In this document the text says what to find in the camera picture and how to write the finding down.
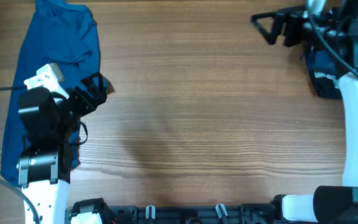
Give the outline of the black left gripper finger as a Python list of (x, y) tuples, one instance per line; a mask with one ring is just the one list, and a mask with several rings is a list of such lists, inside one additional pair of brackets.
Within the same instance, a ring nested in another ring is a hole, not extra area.
[(82, 84), (87, 90), (97, 90), (98, 89), (98, 74), (92, 74), (88, 77), (81, 79)]
[(92, 81), (94, 81), (95, 89), (93, 91), (93, 96), (99, 101), (106, 101), (107, 92), (106, 85), (104, 83), (104, 77), (100, 72), (93, 74)]

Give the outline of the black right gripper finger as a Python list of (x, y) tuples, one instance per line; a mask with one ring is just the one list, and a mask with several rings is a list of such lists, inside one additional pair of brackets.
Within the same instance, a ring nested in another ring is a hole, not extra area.
[(282, 21), (283, 20), (283, 14), (281, 12), (274, 11), (274, 12), (264, 12), (264, 13), (260, 13), (260, 14), (254, 14), (251, 16), (250, 21), (256, 22), (259, 19), (265, 19), (268, 17), (271, 17), (274, 21)]
[(251, 20), (252, 25), (259, 31), (262, 37), (269, 45), (273, 45), (277, 41), (277, 37), (282, 33), (283, 21), (281, 19), (274, 19), (270, 32), (268, 32), (257, 19)]

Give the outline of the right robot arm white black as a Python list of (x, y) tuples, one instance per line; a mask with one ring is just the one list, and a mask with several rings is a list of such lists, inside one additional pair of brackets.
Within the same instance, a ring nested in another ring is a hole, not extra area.
[(358, 1), (343, 1), (335, 14), (324, 1), (254, 14), (250, 21), (269, 43), (284, 35), (288, 47), (304, 43), (325, 49), (335, 63), (344, 105), (346, 161), (340, 186), (319, 186), (312, 194), (277, 195), (269, 223), (358, 223)]

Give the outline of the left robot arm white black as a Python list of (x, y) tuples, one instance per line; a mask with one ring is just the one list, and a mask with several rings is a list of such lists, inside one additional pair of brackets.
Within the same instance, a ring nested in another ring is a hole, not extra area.
[(71, 134), (107, 98), (100, 73), (80, 81), (85, 88), (63, 89), (54, 74), (25, 80), (18, 100), (25, 127), (24, 150), (17, 162), (19, 186), (26, 202), (26, 223), (64, 223), (73, 162)]

